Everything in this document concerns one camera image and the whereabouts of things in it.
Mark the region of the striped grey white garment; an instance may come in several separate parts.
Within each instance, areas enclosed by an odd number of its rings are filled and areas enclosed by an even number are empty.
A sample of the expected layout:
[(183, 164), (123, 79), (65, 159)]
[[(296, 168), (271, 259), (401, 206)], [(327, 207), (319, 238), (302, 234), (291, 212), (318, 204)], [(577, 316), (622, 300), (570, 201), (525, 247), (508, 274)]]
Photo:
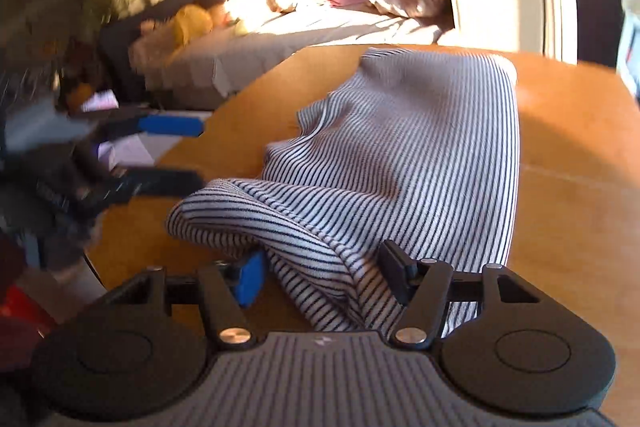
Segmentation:
[(511, 248), (520, 169), (514, 65), (498, 55), (370, 50), (268, 145), (256, 179), (216, 179), (171, 209), (170, 235), (236, 257), (265, 251), (321, 332), (388, 333), (401, 307), (376, 264), (478, 272)]

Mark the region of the yellow plush toy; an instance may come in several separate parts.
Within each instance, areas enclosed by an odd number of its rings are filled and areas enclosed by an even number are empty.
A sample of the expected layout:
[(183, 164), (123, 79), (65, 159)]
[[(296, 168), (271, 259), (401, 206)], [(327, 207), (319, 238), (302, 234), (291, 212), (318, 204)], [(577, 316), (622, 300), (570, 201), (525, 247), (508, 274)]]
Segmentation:
[(146, 36), (167, 26), (174, 46), (178, 49), (207, 35), (214, 29), (227, 27), (231, 23), (232, 17), (223, 3), (215, 4), (209, 9), (204, 9), (196, 4), (186, 4), (166, 22), (144, 20), (140, 24), (140, 31), (142, 36)]

